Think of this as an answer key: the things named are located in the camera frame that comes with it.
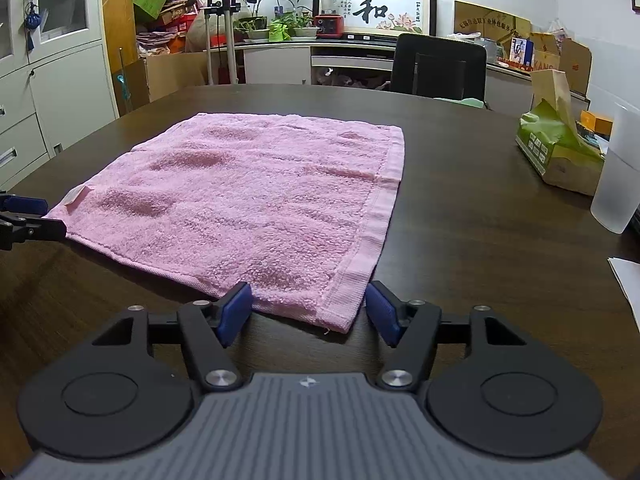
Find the screw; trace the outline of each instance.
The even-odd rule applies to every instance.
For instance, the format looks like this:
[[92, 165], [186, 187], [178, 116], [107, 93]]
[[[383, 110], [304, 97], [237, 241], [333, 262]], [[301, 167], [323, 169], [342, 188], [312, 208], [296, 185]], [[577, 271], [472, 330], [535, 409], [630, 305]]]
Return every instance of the screw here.
[[382, 374], [382, 381], [389, 386], [401, 388], [412, 383], [414, 378], [406, 370], [389, 370]]
[[231, 386], [238, 380], [238, 376], [231, 370], [212, 370], [204, 379], [211, 386]]

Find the towel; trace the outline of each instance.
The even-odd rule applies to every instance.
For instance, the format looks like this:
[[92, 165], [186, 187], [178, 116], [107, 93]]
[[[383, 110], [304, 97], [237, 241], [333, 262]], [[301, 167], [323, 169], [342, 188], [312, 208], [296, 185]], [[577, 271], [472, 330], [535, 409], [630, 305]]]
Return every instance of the towel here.
[[347, 332], [404, 165], [395, 126], [198, 114], [70, 192], [49, 218], [117, 262]]

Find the tabletop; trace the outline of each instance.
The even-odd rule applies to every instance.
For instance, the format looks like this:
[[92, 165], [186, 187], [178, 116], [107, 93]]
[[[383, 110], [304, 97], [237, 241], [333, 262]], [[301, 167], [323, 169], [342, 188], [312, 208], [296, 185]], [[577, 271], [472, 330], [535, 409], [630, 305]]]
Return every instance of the tabletop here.
[[[590, 198], [547, 186], [515, 143], [517, 120], [417, 96], [320, 86], [180, 90], [108, 124], [44, 164], [16, 194], [57, 203], [130, 148], [198, 112], [299, 114], [392, 124], [405, 166], [375, 278], [401, 299], [444, 312], [492, 306], [587, 373], [604, 398], [588, 455], [616, 478], [640, 460], [640, 335], [607, 262], [635, 259], [633, 233], [609, 233]], [[15, 416], [20, 387], [118, 311], [169, 312], [202, 294], [120, 266], [67, 241], [16, 244], [0, 254], [0, 467], [30, 455]], [[180, 367], [180, 352], [156, 355]], [[374, 376], [391, 350], [362, 311], [347, 335], [253, 314], [228, 350], [240, 371]], [[433, 375], [460, 359], [438, 348]]]

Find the plastic cup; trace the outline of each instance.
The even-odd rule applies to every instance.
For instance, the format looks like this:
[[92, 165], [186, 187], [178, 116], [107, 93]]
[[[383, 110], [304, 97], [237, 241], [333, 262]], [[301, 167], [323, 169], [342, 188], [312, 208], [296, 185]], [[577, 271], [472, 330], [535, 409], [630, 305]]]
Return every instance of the plastic cup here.
[[640, 114], [618, 107], [591, 214], [620, 234], [640, 205]]

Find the black chair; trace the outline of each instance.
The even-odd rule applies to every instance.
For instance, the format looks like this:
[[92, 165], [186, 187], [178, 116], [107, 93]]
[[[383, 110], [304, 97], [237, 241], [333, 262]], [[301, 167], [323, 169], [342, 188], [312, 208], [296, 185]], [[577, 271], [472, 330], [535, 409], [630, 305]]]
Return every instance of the black chair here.
[[392, 92], [457, 101], [474, 97], [484, 102], [485, 81], [484, 47], [421, 34], [398, 37]]

